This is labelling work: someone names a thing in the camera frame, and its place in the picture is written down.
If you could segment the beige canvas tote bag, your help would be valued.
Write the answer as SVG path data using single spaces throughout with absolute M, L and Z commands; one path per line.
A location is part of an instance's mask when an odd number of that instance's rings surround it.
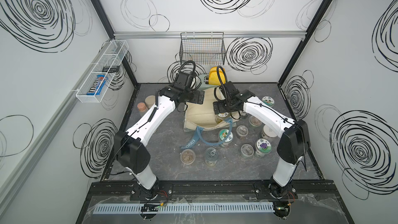
M 208 146 L 219 146 L 220 140 L 207 141 L 203 137 L 203 132 L 212 131 L 216 129 L 228 129 L 232 134 L 234 123 L 240 119 L 239 112 L 229 113 L 230 116 L 221 123 L 216 123 L 216 114 L 214 113 L 213 102 L 216 101 L 214 97 L 214 89 L 209 88 L 204 90 L 205 97 L 202 105 L 188 103 L 188 109 L 184 114 L 184 131 L 193 131 L 192 139 L 185 145 L 181 146 L 181 150 L 191 149 L 198 141 L 202 141 Z

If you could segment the brown seed clear jar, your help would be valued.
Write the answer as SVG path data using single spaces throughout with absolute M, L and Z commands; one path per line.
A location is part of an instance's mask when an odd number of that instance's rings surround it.
M 258 118 L 256 118 L 255 116 L 250 116 L 249 117 L 249 125 L 252 128 L 259 128 L 262 126 L 262 122 L 261 120 L 259 120 Z

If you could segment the clear lid seed jar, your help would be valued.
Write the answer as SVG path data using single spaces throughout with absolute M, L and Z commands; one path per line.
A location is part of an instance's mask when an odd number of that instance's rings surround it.
M 247 128 L 246 126 L 244 126 L 244 125 L 239 125 L 239 126 L 236 128 L 236 135 L 237 135 L 237 137 L 238 137 L 239 139 L 241 139 L 241 140 L 246 139 L 248 133 L 249 133 L 249 130 L 248 130 L 248 128 Z

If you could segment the green yellow lid jar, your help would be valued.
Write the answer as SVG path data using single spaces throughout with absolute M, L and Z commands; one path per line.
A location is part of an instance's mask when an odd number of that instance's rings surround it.
M 230 134 L 228 129 L 221 129 L 218 134 L 221 144 L 220 147 L 228 147 L 233 141 L 233 134 Z

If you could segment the green label lid jar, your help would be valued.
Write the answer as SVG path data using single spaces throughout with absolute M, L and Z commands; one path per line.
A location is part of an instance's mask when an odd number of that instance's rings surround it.
M 273 107 L 275 104 L 275 100 L 270 96 L 264 96 L 262 102 L 269 107 Z

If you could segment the white lid glass jar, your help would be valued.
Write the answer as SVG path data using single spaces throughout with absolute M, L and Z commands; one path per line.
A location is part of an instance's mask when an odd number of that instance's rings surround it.
M 263 126 L 261 136 L 267 140 L 277 138 L 277 134 L 267 125 Z

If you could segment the small clear lid jar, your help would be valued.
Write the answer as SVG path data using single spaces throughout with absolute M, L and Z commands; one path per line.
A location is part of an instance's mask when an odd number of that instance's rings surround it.
M 243 144 L 240 148 L 240 154 L 245 159 L 252 158 L 254 156 L 254 148 L 250 144 Z

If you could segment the silver top can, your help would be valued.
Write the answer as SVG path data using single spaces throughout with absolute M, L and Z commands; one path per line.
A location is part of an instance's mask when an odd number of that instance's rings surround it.
M 214 147 L 209 147 L 205 150 L 204 154 L 205 163 L 209 167 L 214 167 L 219 158 L 219 151 Z

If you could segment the wide brown seed jar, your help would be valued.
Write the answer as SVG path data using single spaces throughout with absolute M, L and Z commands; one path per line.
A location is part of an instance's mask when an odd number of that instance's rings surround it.
M 180 160 L 184 165 L 191 165 L 196 159 L 196 153 L 192 149 L 185 149 L 180 154 Z

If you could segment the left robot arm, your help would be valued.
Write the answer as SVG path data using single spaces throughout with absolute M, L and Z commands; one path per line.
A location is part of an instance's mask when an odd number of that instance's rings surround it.
M 197 73 L 178 72 L 175 80 L 155 93 L 155 103 L 147 113 L 126 131 L 119 131 L 114 137 L 114 159 L 134 175 L 138 184 L 147 191 L 153 191 L 158 178 L 152 172 L 151 155 L 146 146 L 160 124 L 178 109 L 180 104 L 203 104 L 204 91 L 194 85 Z

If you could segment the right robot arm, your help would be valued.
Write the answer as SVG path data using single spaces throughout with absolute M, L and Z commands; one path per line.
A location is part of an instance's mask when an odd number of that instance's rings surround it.
M 279 161 L 270 180 L 270 192 L 280 198 L 286 194 L 300 161 L 305 159 L 311 146 L 308 125 L 294 120 L 267 106 L 254 93 L 239 91 L 232 82 L 220 85 L 224 99 L 213 102 L 215 114 L 244 111 L 272 129 L 279 137 Z

